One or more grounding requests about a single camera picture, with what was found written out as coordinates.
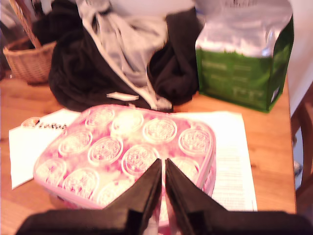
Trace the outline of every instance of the wicker basket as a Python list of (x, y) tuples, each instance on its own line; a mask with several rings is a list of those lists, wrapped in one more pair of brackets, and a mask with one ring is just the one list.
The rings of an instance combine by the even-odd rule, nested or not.
[[(10, 0), (11, 6), (19, 17), (28, 37), (17, 40), (3, 49), (12, 74), (16, 78), (25, 80), (28, 84), (44, 83), (48, 81), (51, 68), (52, 52), (56, 42), (41, 46), (32, 33), (30, 12), (22, 0)], [(28, 49), (31, 43), (34, 49)]]

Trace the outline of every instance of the paper sheet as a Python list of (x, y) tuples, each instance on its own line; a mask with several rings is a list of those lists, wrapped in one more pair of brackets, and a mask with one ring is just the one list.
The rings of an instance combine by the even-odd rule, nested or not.
[[(40, 118), (40, 123), (70, 125), (78, 112), (61, 109)], [(33, 179), (37, 158), (63, 130), (16, 127), (9, 130), (12, 189)]]
[[(66, 109), (41, 118), (70, 125), (79, 113)], [(179, 113), (206, 122), (216, 135), (217, 176), (212, 198), (230, 211), (256, 211), (256, 198), (243, 118), (229, 112)], [(9, 131), (12, 189), (33, 178), (36, 159), (62, 130), (17, 127)]]
[(212, 198), (229, 211), (256, 211), (245, 125), (241, 114), (181, 113), (207, 123), (216, 136), (216, 181)]

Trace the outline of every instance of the basket handle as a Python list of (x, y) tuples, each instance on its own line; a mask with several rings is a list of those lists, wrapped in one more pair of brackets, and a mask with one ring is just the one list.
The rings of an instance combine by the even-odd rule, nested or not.
[(10, 4), (19, 18), (26, 34), (28, 35), (29, 39), (31, 40), (32, 44), (35, 46), (35, 48), (41, 47), (41, 43), (36, 38), (36, 36), (32, 32), (31, 28), (31, 14), (28, 10), (25, 2), (23, 0), (10, 0)]

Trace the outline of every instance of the green bag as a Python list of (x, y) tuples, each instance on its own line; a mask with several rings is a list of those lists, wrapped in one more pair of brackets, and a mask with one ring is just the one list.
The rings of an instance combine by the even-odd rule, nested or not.
[(284, 88), (292, 9), (287, 0), (255, 3), (207, 19), (196, 42), (199, 86), (201, 94), (268, 112)]

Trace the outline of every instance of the fabric pile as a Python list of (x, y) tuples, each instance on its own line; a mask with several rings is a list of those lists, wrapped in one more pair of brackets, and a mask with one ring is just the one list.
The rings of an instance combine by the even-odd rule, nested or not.
[(170, 112), (198, 89), (194, 8), (168, 15), (119, 16), (110, 1), (55, 0), (34, 23), (41, 43), (57, 41), (49, 85), (65, 107), (99, 104)]

